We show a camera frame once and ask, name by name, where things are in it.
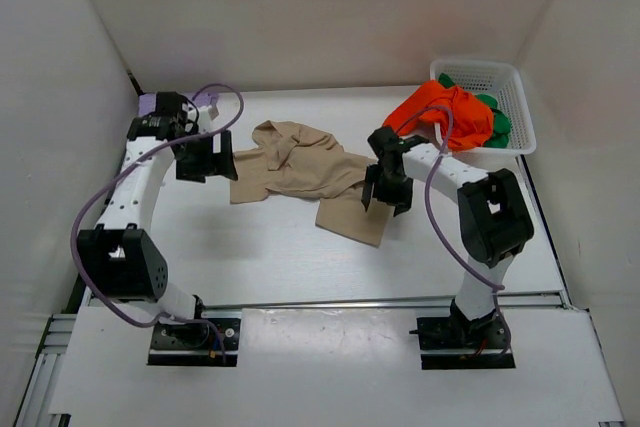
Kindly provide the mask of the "beige t shirt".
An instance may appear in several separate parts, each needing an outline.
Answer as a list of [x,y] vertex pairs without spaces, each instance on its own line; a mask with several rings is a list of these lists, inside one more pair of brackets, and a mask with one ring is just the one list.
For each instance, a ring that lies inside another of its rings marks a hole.
[[317,200],[316,226],[373,247],[381,244],[391,208],[361,202],[372,159],[345,151],[328,132],[291,121],[267,120],[254,128],[252,140],[254,149],[234,154],[232,204],[260,202],[271,194]]

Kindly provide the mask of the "purple t shirt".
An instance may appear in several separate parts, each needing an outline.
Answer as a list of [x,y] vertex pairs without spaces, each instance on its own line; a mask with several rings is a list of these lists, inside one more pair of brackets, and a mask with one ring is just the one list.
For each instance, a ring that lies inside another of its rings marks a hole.
[[[215,106],[218,102],[219,95],[215,92],[204,92],[194,97],[194,93],[184,93],[185,97],[188,97],[193,104],[198,108],[203,108],[209,105]],[[138,102],[138,115],[147,115],[155,110],[156,94],[148,93],[139,97]]]

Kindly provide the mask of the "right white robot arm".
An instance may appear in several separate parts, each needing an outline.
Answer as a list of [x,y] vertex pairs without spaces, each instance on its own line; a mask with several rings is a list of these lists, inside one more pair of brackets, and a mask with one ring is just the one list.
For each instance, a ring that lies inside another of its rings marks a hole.
[[[432,228],[445,249],[465,270],[451,313],[473,322],[491,318],[504,276],[532,239],[534,226],[514,173],[468,165],[426,138],[402,138],[389,126],[367,139],[376,162],[367,166],[361,202],[373,200],[394,208],[396,216],[412,207],[413,182],[425,185],[424,202]],[[458,254],[437,225],[430,194],[436,190],[458,208],[465,256]]]

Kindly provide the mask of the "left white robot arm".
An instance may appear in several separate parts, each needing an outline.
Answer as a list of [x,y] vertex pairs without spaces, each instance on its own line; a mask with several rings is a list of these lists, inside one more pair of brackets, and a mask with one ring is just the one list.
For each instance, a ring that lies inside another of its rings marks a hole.
[[207,88],[191,96],[158,92],[154,101],[129,126],[120,172],[90,200],[108,201],[96,225],[83,229],[76,219],[71,233],[72,257],[91,293],[140,328],[196,322],[201,315],[201,300],[170,282],[149,233],[167,171],[195,183],[237,178],[230,126],[216,123],[216,95]]

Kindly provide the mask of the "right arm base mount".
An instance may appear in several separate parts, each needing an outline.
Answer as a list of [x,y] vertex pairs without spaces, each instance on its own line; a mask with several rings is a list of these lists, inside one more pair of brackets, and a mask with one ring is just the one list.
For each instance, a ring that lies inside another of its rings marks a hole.
[[463,334],[451,317],[419,317],[409,331],[425,371],[503,370],[516,367],[501,320]]

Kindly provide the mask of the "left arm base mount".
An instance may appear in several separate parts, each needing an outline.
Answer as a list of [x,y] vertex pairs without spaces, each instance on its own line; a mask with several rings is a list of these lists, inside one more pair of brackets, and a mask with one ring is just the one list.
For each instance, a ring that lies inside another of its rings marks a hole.
[[197,313],[213,323],[220,340],[209,324],[159,322],[153,329],[147,365],[158,367],[235,368],[239,358],[242,328],[240,309],[218,309],[198,305]]

